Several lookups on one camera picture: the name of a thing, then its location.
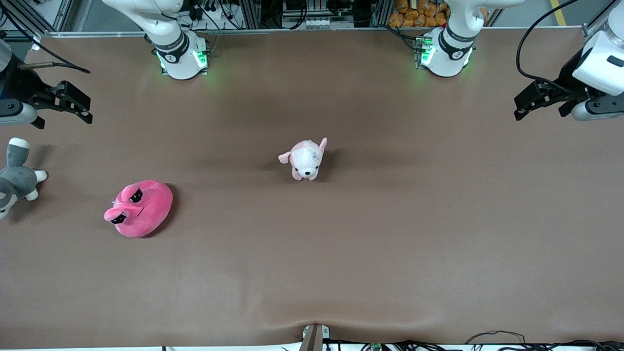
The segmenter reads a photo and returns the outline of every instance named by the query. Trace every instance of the plush toy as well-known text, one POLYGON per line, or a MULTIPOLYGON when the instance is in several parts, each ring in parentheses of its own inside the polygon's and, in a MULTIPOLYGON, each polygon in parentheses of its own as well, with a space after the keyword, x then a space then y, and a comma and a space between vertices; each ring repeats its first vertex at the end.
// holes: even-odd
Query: plush toy
POLYGON ((168 186, 156 180, 144 180, 125 187, 104 219, 113 223, 121 235, 140 238, 165 220, 172 203, 173 193, 168 186))
POLYGON ((6 217, 17 200, 33 201, 39 197, 36 185, 47 178, 47 173, 24 166, 30 148, 24 139, 9 141, 6 167, 0 171, 0 219, 6 217))
POLYGON ((323 138, 321 145, 317 145, 312 140, 306 140, 293 146, 286 154, 280 155, 280 162, 293 166, 293 178, 301 180, 307 178, 315 180, 318 176, 318 166, 323 160, 323 153, 327 146, 327 138, 323 138))

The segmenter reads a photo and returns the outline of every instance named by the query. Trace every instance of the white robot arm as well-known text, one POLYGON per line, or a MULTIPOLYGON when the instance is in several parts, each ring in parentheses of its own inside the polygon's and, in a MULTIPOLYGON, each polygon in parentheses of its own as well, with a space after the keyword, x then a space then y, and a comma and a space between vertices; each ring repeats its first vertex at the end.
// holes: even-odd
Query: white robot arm
POLYGON ((564 102, 559 114, 578 121, 624 116, 624 1, 590 26, 585 45, 554 81, 536 79, 515 97, 515 118, 564 102))
POLYGON ((183 31, 173 14, 182 0, 103 0, 141 27, 156 48, 163 71, 175 79, 190 79, 208 66, 206 40, 183 31))
POLYGON ((506 8, 524 0, 446 0, 451 17, 446 27, 437 27, 425 34, 431 37, 429 49, 422 55, 421 65, 441 77, 452 77, 468 64, 474 40, 481 32, 484 17, 480 7, 506 8))

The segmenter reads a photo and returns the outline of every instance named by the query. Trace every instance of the metal frame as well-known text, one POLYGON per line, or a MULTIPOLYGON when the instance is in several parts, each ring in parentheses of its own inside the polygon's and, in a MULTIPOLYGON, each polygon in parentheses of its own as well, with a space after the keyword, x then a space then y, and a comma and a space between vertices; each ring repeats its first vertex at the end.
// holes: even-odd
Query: metal frame
MULTIPOLYGON (((56 11, 56 16, 52 23, 25 0, 2 0, 2 3, 22 29, 32 33, 35 37, 42 37, 51 32, 62 30, 67 21, 67 12, 74 0, 58 1, 61 2, 61 5, 58 11, 56 11)), ((23 35, 18 30, 10 30, 7 31, 7 37, 18 38, 23 37, 23 35)))
POLYGON ((260 29, 261 4, 259 0, 240 0, 247 29, 260 29))

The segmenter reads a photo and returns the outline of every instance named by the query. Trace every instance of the wire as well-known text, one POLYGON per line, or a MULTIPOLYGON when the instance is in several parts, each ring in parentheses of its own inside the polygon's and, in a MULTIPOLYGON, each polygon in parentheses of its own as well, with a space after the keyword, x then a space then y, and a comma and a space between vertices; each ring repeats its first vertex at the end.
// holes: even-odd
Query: wire
POLYGON ((529 36, 529 34, 533 31, 533 29, 535 29, 535 27, 537 27, 537 25, 539 24, 539 22, 542 22, 546 17, 550 16, 551 14, 557 12, 558 10, 561 10, 562 8, 564 8, 565 6, 568 6, 570 4, 573 4, 575 2, 577 2, 578 0, 569 0, 567 2, 564 2, 563 4, 553 8, 552 10, 549 10, 548 12, 546 12, 545 14, 542 15, 542 17, 538 18, 537 21, 535 21, 533 24, 531 24, 531 26, 529 27, 529 29, 524 33, 524 35, 522 36, 522 39, 520 39, 520 42, 518 43, 518 50, 515 53, 515 67, 518 70, 518 72, 520 72, 521 75, 529 78, 529 79, 535 79, 536 81, 544 81, 547 82, 559 89, 562 89, 564 91, 566 91, 568 94, 570 95, 574 95, 574 92, 572 92, 570 89, 566 89, 562 86, 560 86, 559 84, 550 81, 546 78, 540 77, 540 76, 534 76, 533 74, 528 74, 526 73, 520 66, 520 52, 522 51, 522 46, 524 45, 524 41, 527 40, 527 37, 529 36))
POLYGON ((221 5, 221 10, 223 11, 223 15, 225 16, 225 19, 228 20, 228 22, 230 24, 232 24, 232 26, 234 26, 234 28, 236 29, 242 29, 241 27, 237 26, 234 22, 232 22, 232 20, 230 19, 230 17, 228 15, 225 14, 225 7, 223 6, 223 2, 221 2, 221 0, 219 0, 219 5, 221 5))
POLYGON ((215 38, 215 43, 212 45, 212 48, 210 48, 210 53, 212 53, 216 48, 217 48, 217 43, 219 42, 219 36, 217 36, 215 38))
MULTIPOLYGON (((327 10, 329 12, 331 12, 334 16, 343 17, 343 16, 349 16, 349 15, 351 15, 353 13, 353 8, 342 9, 342 10, 344 10, 344 11, 342 11, 338 7, 330 6, 331 3, 332 2, 327 1, 327 10)), ((338 0, 333 0, 333 4, 338 5, 338 0)))
POLYGON ((516 332, 507 332, 505 330, 490 330, 489 332, 484 332, 484 333, 478 333, 475 334, 473 336, 471 336, 470 338, 468 338, 468 340, 466 340, 466 342, 464 342, 464 344, 469 344, 471 341, 473 341, 474 339, 481 337, 483 335, 494 335, 494 334, 498 334, 498 333, 504 333, 504 334, 511 334, 511 335, 515 335, 517 337, 522 338, 522 343, 526 344, 527 341, 526 339, 524 339, 524 335, 520 334, 520 333, 516 333, 516 332))
POLYGON ((45 62, 40 64, 22 64, 19 65, 19 68, 22 70, 25 69, 40 69, 40 68, 50 68, 50 67, 65 67, 65 68, 73 68, 72 66, 64 63, 64 62, 45 62))
POLYGON ((6 24, 6 21, 9 18, 7 16, 4 15, 4 11, 0 11, 0 21, 2 21, 2 23, 0 24, 0 27, 4 27, 4 25, 6 24))
POLYGON ((234 22, 236 22, 236 25, 242 29, 242 26, 240 25, 240 23, 238 23, 238 20, 236 19, 236 13, 240 9, 240 6, 236 7, 236 11, 232 11, 232 2, 231 2, 231 0, 229 0, 229 3, 227 3, 227 2, 223 3, 223 5, 225 5, 225 4, 228 4, 228 7, 226 8, 226 10, 230 13, 230 16, 232 17, 234 22))
POLYGON ((401 40, 403 40, 403 43, 404 43, 404 44, 405 44, 408 48, 412 49, 413 51, 420 51, 420 49, 418 49, 418 48, 416 48, 416 47, 412 46, 412 44, 409 42, 409 41, 414 41, 414 40, 416 40, 416 37, 407 36, 407 35, 405 35, 405 34, 401 33, 398 29, 397 29, 397 30, 394 30, 392 27, 389 27, 389 26, 387 26, 387 25, 385 25, 385 24, 379 24, 379 25, 377 25, 376 27, 379 27, 379 28, 385 28, 385 29, 387 29, 388 31, 390 31, 391 33, 393 33, 395 36, 400 37, 400 38, 401 38, 401 40))
POLYGON ((33 44, 38 45, 41 49, 43 49, 43 51, 45 51, 48 54, 54 56, 56 59, 61 60, 62 62, 66 63, 68 68, 75 69, 77 71, 80 71, 80 72, 83 72, 83 73, 86 73, 86 74, 90 74, 91 73, 88 69, 82 68, 80 66, 76 66, 75 64, 69 62, 68 60, 64 59, 63 57, 60 57, 59 55, 55 54, 54 51, 52 51, 52 50, 48 49, 47 47, 43 46, 38 40, 35 40, 34 37, 32 37, 25 30, 23 30, 22 27, 17 25, 17 23, 15 22, 13 17, 11 15, 9 15, 9 10, 4 6, 4 4, 1 1, 0 1, 0 9, 4 13, 4 15, 9 19, 9 21, 11 23, 13 23, 13 26, 15 26, 15 28, 17 28, 17 30, 20 31, 25 37, 27 37, 28 40, 30 40, 33 44))
POLYGON ((208 19, 209 19, 209 20, 210 20, 210 21, 211 21, 211 22, 215 25, 215 28, 216 28, 216 29, 217 29, 217 31, 218 31, 218 30, 219 30, 219 26, 217 26, 217 23, 215 22, 215 20, 214 20, 214 19, 212 19, 212 17, 210 17, 210 15, 206 12, 206 10, 204 10, 204 9, 203 9, 203 7, 201 7, 201 6, 200 6, 199 8, 200 8, 200 9, 202 9, 203 13, 205 13, 205 14, 206 14, 206 17, 207 17, 207 18, 208 18, 208 19))
POLYGON ((301 0, 301 4, 303 5, 301 7, 301 14, 299 15, 299 19, 297 20, 297 23, 295 23, 295 25, 290 27, 290 28, 284 28, 279 23, 277 23, 277 19, 275 18, 275 12, 273 11, 273 8, 275 7, 276 3, 277 3, 277 0, 272 0, 271 7, 269 8, 269 12, 271 14, 271 18, 273 20, 273 23, 275 23, 276 27, 282 28, 282 29, 290 29, 291 31, 293 31, 293 30, 299 28, 303 24, 303 22, 305 22, 306 16, 308 15, 308 2, 306 0, 301 0))
POLYGON ((161 15, 161 16, 163 16, 164 18, 173 19, 173 20, 174 20, 174 21, 176 21, 178 24, 180 24, 180 22, 182 22, 182 23, 186 24, 189 28, 191 28, 191 27, 193 26, 193 22, 194 22, 194 21, 193 21, 193 22, 191 22, 191 23, 185 22, 185 21, 183 21, 183 20, 182 20, 182 17, 181 17, 181 16, 178 16, 178 17, 171 17, 171 16, 168 16, 168 15, 166 15, 166 14, 164 14, 164 13, 161 13, 160 15, 161 15))

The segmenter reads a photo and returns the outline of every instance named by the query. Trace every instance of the plush paw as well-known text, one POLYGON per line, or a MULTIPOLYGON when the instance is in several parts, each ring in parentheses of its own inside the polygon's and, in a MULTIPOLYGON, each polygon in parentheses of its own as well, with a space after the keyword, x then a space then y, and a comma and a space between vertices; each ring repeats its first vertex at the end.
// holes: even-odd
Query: plush paw
POLYGON ((26 200, 35 201, 38 197, 39 197, 39 192, 35 190, 26 196, 26 200))
POLYGON ((295 178, 295 180, 301 180, 301 179, 303 179, 303 177, 301 176, 301 174, 299 174, 299 172, 297 172, 294 168, 293 168, 293 178, 295 178))
POLYGON ((41 183, 47 179, 47 173, 45 171, 35 171, 35 176, 37 176, 37 183, 41 183))

